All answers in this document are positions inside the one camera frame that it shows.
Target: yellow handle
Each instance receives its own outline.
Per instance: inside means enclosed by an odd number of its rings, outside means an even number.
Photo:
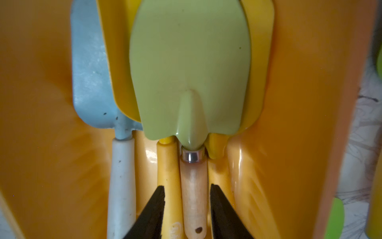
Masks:
[[[159,140],[157,155],[158,185],[165,187],[162,238],[184,239],[182,190],[176,137]]]
[[[366,223],[366,235],[370,239],[382,238],[382,152],[379,155],[376,173],[374,175],[369,215]]]
[[[208,158],[209,189],[211,184],[219,185],[231,206],[235,209],[235,198],[231,186],[231,175],[227,156],[220,159]]]
[[[225,147],[229,138],[229,135],[210,133],[204,142],[204,146],[208,151],[208,156],[212,159],[220,159],[224,157]]]

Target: white handle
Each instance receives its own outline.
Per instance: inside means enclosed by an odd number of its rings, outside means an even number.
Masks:
[[[122,239],[136,220],[134,139],[113,139],[107,239]]]

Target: metal ferrule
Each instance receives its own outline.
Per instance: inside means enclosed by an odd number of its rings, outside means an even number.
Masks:
[[[181,159],[184,162],[187,163],[200,163],[205,160],[204,157],[204,146],[202,146],[199,150],[197,151],[190,151],[182,147],[182,155]]]

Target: white marble surface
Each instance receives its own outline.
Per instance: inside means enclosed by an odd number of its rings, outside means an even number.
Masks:
[[[1,239],[16,239],[12,230],[9,228],[9,225],[6,222],[1,210],[0,210],[0,238]]]

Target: wooden handle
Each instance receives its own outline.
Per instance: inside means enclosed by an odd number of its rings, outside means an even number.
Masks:
[[[207,233],[207,161],[180,161],[183,219],[188,239],[203,239]]]
[[[158,185],[165,188],[162,238],[184,239],[178,142],[168,137],[157,143]]]

